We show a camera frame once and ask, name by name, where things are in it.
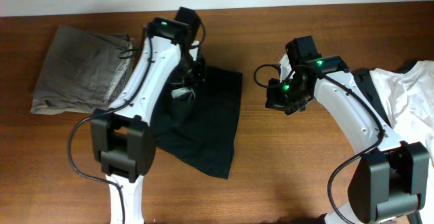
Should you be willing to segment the black shorts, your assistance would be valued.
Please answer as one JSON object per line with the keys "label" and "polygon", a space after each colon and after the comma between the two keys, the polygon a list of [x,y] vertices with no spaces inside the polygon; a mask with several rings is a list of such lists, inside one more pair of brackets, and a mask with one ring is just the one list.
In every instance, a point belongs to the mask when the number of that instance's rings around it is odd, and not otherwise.
{"label": "black shorts", "polygon": [[170,86],[155,105],[151,130],[157,146],[197,170],[227,179],[235,153],[243,74],[208,67],[190,98],[176,100]]}

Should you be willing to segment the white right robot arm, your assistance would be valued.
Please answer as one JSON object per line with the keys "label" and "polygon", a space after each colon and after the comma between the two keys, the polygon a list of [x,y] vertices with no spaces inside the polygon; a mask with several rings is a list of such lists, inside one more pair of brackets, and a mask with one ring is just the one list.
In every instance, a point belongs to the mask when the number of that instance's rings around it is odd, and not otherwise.
{"label": "white right robot arm", "polygon": [[270,109],[292,114],[317,100],[347,137],[357,162],[348,200],[319,223],[433,222],[433,62],[365,79],[337,56],[284,56],[267,85]]}

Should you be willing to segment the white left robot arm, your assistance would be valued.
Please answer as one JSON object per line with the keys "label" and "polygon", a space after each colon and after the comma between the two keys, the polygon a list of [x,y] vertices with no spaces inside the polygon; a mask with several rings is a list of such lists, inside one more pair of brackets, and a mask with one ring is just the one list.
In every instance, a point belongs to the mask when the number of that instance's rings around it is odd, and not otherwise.
{"label": "white left robot arm", "polygon": [[132,77],[107,110],[89,118],[95,160],[110,189],[111,223],[143,223],[142,187],[156,153],[151,119],[157,101],[190,105],[204,81],[203,28],[198,16],[155,18],[144,29],[140,59]]}

